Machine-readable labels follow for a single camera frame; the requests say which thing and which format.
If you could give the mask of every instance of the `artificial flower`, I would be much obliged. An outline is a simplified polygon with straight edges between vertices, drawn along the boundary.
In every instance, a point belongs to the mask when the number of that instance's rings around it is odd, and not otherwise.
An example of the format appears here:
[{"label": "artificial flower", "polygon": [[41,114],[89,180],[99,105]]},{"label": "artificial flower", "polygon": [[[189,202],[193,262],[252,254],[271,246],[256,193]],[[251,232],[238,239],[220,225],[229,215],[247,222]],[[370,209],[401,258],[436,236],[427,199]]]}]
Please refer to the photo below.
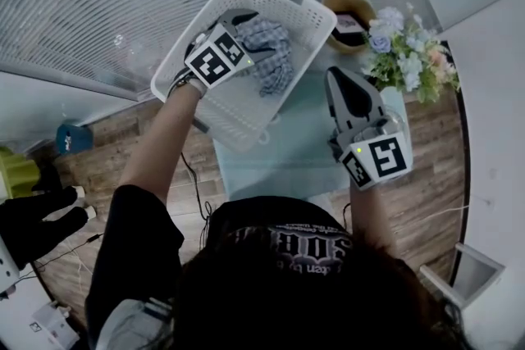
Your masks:
[{"label": "artificial flower", "polygon": [[413,19],[419,25],[419,28],[423,27],[423,19],[421,19],[420,15],[414,15]]},{"label": "artificial flower", "polygon": [[403,75],[419,75],[423,71],[423,64],[416,52],[411,52],[408,58],[401,53],[397,64]]},{"label": "artificial flower", "polygon": [[376,55],[373,52],[366,52],[359,58],[359,61],[363,66],[361,67],[363,74],[366,76],[371,76],[374,68],[376,67]]},{"label": "artificial flower", "polygon": [[380,20],[385,21],[388,25],[393,26],[396,30],[402,31],[404,28],[404,16],[395,7],[385,7],[377,13]]},{"label": "artificial flower", "polygon": [[403,79],[407,92],[412,92],[416,88],[419,88],[419,85],[421,84],[419,75],[414,73],[407,73],[406,75],[403,75]]},{"label": "artificial flower", "polygon": [[452,76],[458,73],[458,70],[450,63],[447,63],[445,67],[445,72],[448,76]]},{"label": "artificial flower", "polygon": [[420,29],[419,31],[417,31],[416,32],[416,37],[422,43],[426,43],[427,41],[431,41],[432,40],[432,34],[429,31],[424,30],[424,29]]},{"label": "artificial flower", "polygon": [[428,52],[434,66],[442,67],[446,64],[446,57],[438,48],[433,48]]},{"label": "artificial flower", "polygon": [[420,39],[416,39],[414,37],[407,37],[407,45],[410,48],[413,48],[417,52],[424,52],[425,51],[425,43],[421,41]]},{"label": "artificial flower", "polygon": [[437,83],[444,84],[449,78],[449,76],[446,74],[446,71],[443,67],[433,66],[431,69],[432,69],[432,73],[436,76]]},{"label": "artificial flower", "polygon": [[390,39],[384,35],[378,37],[370,37],[370,46],[377,52],[390,52]]},{"label": "artificial flower", "polygon": [[397,32],[397,29],[394,26],[382,19],[372,19],[370,20],[369,25],[370,30],[368,33],[372,37],[391,38]]}]

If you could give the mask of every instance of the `hair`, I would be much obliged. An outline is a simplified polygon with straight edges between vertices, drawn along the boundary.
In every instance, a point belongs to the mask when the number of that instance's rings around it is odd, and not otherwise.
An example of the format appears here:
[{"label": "hair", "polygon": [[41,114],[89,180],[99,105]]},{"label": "hair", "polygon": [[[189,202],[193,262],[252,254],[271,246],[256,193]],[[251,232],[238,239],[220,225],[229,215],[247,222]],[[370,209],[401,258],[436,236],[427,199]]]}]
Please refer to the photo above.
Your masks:
[{"label": "hair", "polygon": [[242,247],[205,248],[186,263],[170,331],[153,347],[472,348],[459,310],[435,300],[383,249],[354,240],[340,272],[318,278],[279,270],[263,244],[252,235]]}]

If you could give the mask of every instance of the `cable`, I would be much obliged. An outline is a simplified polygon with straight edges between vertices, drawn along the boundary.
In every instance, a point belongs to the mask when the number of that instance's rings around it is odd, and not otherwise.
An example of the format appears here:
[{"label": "cable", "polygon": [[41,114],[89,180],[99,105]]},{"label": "cable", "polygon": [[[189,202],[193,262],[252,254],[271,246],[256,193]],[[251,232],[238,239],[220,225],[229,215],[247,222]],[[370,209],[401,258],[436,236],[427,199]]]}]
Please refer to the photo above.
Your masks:
[{"label": "cable", "polygon": [[345,227],[345,230],[348,231],[348,225],[346,223],[346,209],[350,207],[352,202],[349,202],[344,208],[343,208],[343,226]]},{"label": "cable", "polygon": [[184,164],[186,165],[186,168],[188,168],[188,171],[190,172],[192,178],[194,179],[195,193],[197,195],[197,203],[199,204],[200,216],[204,220],[204,227],[200,233],[200,238],[199,238],[199,249],[203,249],[204,246],[206,245],[206,239],[208,238],[208,231],[209,231],[209,224],[210,224],[209,222],[210,222],[210,217],[212,216],[212,205],[210,204],[209,201],[206,201],[204,203],[204,208],[206,209],[206,216],[205,216],[203,212],[203,205],[200,201],[199,187],[197,185],[197,173],[194,171],[194,169],[191,166],[189,166],[184,156],[184,153],[181,153],[180,157],[182,157],[182,161],[184,162]]},{"label": "cable", "polygon": [[[69,250],[68,252],[64,252],[63,254],[59,255],[58,257],[56,258],[53,258],[51,260],[49,260],[48,262],[42,264],[40,267],[36,267],[36,270],[39,272],[39,273],[42,273],[44,272],[45,270],[40,270],[41,268],[44,268],[47,264],[50,264],[52,263],[53,261],[56,261],[58,260],[59,258],[62,258],[64,257],[65,255],[69,254],[69,253],[72,253],[74,251],[76,251],[77,249],[79,249],[80,247],[83,247],[84,245],[88,244],[88,243],[92,243],[93,241],[96,241],[98,238],[100,238],[101,236],[103,236],[104,234],[96,234],[96,235],[93,235],[91,238],[88,238],[87,241],[85,241],[84,243],[82,243],[81,245],[78,245],[74,248],[72,248],[71,250]],[[35,277],[37,277],[36,275],[34,276],[31,276],[29,277],[29,275],[32,275],[33,273],[35,273],[34,270],[30,271],[29,273],[27,273],[26,275],[23,275],[22,277],[20,277],[18,279],[18,281],[16,281],[16,283],[13,284],[13,286],[19,284],[21,281],[23,280],[27,280],[27,279],[34,279]]]},{"label": "cable", "polygon": [[[67,242],[67,246],[69,247],[69,249],[72,250],[73,247],[71,246],[71,242],[69,242],[69,238],[66,238],[66,242]],[[80,258],[80,255],[77,251],[72,251],[72,252],[79,261],[79,268],[76,271],[76,274],[79,276],[79,291],[80,291],[80,294],[82,295],[84,294],[84,288],[82,287],[82,273],[81,273],[82,267],[84,267],[91,275],[93,275],[93,272],[84,264],[84,262]]]},{"label": "cable", "polygon": [[466,206],[455,207],[455,208],[445,209],[445,210],[443,210],[443,211],[439,211],[439,212],[434,213],[434,214],[432,214],[432,215],[429,215],[429,216],[427,216],[427,217],[425,217],[425,218],[423,218],[423,219],[421,219],[421,220],[417,220],[417,221],[411,223],[410,225],[403,226],[401,229],[396,230],[394,233],[397,234],[397,233],[400,232],[401,230],[405,230],[405,229],[410,228],[410,227],[413,227],[413,226],[415,226],[415,225],[420,225],[421,223],[424,223],[424,222],[426,222],[426,221],[429,220],[429,219],[433,219],[434,217],[436,217],[436,216],[440,216],[440,215],[443,215],[443,214],[445,214],[445,213],[448,213],[449,211],[458,211],[458,210],[463,210],[463,209],[465,209],[465,208],[467,208],[467,207],[469,207],[469,206],[470,206],[470,205],[466,205]]}]

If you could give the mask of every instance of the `laundry basket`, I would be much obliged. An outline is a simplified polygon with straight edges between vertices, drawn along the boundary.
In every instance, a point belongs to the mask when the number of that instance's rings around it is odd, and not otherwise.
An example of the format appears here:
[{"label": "laundry basket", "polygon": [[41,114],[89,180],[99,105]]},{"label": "laundry basket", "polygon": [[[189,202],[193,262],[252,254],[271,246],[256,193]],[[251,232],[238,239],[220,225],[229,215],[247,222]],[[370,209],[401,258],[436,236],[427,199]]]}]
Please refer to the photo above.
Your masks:
[{"label": "laundry basket", "polygon": [[155,96],[166,101],[171,82],[185,67],[188,45],[222,13],[235,8],[255,10],[288,29],[294,68],[294,78],[282,94],[261,97],[257,80],[248,75],[229,78],[208,90],[200,101],[195,119],[202,128],[228,148],[243,152],[258,141],[331,34],[337,19],[334,12],[315,0],[209,0],[158,67],[151,82]]}]

